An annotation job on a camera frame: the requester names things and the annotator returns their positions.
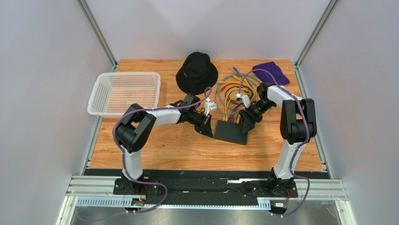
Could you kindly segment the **black network switch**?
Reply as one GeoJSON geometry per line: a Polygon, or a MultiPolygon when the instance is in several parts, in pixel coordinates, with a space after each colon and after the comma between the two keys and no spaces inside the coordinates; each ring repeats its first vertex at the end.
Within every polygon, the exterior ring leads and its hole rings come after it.
{"type": "Polygon", "coordinates": [[[214,132],[214,139],[235,143],[240,145],[247,144],[247,134],[243,134],[243,126],[237,123],[218,120],[214,132]]]}

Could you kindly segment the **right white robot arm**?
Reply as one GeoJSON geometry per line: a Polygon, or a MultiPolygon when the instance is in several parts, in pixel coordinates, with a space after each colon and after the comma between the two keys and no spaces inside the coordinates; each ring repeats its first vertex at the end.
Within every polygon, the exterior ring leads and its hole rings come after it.
{"type": "Polygon", "coordinates": [[[242,133],[254,129],[266,111],[273,107],[281,108],[280,133],[284,141],[279,159],[267,180],[268,192],[278,196],[293,188],[300,154],[317,133],[315,103],[313,99],[298,97],[278,84],[262,83],[257,92],[260,99],[246,103],[245,108],[239,111],[242,133]]]}

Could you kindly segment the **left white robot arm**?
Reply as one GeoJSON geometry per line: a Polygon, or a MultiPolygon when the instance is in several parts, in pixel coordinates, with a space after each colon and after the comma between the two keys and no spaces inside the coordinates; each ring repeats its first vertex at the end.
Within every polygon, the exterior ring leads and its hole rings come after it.
{"type": "Polygon", "coordinates": [[[194,126],[197,133],[210,138],[214,136],[211,129],[212,116],[196,109],[200,103],[201,99],[197,96],[187,94],[184,100],[166,107],[145,109],[133,104],[128,108],[112,132],[114,142],[122,152],[123,170],[119,188],[137,192],[145,185],[145,182],[141,181],[143,169],[140,151],[154,127],[188,122],[194,126]]]}

